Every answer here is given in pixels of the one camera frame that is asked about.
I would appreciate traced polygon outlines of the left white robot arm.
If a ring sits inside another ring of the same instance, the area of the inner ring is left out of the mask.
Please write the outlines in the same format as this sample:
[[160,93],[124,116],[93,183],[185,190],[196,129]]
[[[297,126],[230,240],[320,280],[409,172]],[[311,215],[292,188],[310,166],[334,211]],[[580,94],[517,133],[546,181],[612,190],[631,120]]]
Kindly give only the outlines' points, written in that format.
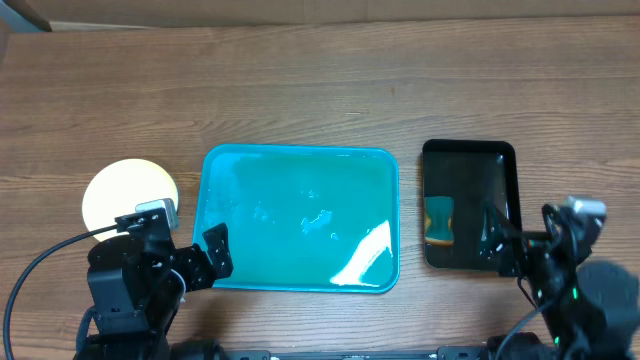
[[206,230],[202,245],[178,248],[171,211],[156,208],[116,218],[117,236],[88,254],[94,301],[76,337],[79,359],[224,359],[215,339],[170,344],[167,334],[184,296],[229,277],[228,228]]

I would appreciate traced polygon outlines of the black water tray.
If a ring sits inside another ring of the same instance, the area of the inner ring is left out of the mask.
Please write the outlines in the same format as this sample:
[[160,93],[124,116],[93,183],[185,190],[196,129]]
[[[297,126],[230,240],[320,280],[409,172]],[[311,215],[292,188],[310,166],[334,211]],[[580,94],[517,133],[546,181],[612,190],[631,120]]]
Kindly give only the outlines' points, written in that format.
[[427,264],[440,269],[497,270],[497,258],[479,255],[483,206],[493,203],[522,228],[516,153],[505,141],[431,139],[422,147],[423,216],[425,198],[454,200],[452,246],[425,242]]

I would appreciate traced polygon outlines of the green and yellow sponge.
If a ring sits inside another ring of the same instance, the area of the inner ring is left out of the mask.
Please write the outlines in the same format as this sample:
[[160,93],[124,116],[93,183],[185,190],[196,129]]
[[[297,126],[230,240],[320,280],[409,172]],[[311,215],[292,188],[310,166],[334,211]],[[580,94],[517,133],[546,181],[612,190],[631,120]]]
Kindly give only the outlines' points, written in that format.
[[425,242],[436,246],[452,246],[454,200],[446,196],[425,198]]

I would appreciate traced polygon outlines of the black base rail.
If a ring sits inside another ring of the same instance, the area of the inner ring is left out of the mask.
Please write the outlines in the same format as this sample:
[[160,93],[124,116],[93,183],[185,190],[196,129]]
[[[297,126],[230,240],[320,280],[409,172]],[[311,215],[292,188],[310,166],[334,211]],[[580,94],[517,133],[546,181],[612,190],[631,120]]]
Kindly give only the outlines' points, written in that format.
[[479,346],[441,346],[435,350],[289,352],[268,350],[225,350],[216,340],[175,344],[170,360],[490,360],[552,359],[554,350],[534,342],[530,334],[511,342],[501,351],[491,339]]

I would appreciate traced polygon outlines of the green rimmed plate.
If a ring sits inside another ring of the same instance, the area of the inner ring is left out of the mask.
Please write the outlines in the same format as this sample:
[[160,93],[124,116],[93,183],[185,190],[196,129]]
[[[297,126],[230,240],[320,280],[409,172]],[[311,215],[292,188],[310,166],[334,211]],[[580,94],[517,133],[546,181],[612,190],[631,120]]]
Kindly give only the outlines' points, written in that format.
[[89,183],[82,201],[82,216],[89,231],[112,226],[115,218],[138,211],[146,203],[165,207],[170,199],[174,214],[170,229],[178,227],[179,195],[176,183],[161,166],[144,159],[125,159],[102,169]]

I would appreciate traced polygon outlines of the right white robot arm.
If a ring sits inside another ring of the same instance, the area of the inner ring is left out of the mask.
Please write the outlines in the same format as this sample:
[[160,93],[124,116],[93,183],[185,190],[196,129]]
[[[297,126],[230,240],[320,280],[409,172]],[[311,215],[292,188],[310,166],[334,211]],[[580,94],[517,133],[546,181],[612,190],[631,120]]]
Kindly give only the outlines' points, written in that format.
[[487,342],[486,359],[630,359],[639,328],[639,279],[611,261],[592,261],[606,205],[569,196],[541,209],[542,231],[522,231],[493,205],[484,210],[483,255],[513,276],[532,310]]

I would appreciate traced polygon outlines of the teal plastic tray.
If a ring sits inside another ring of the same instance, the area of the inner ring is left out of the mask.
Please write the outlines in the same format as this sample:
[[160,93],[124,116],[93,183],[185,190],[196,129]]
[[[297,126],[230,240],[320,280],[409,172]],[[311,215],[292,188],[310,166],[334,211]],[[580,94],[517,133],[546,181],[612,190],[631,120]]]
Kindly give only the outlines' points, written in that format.
[[382,294],[400,274],[399,198],[383,149],[223,144],[203,161],[192,239],[226,224],[218,288]]

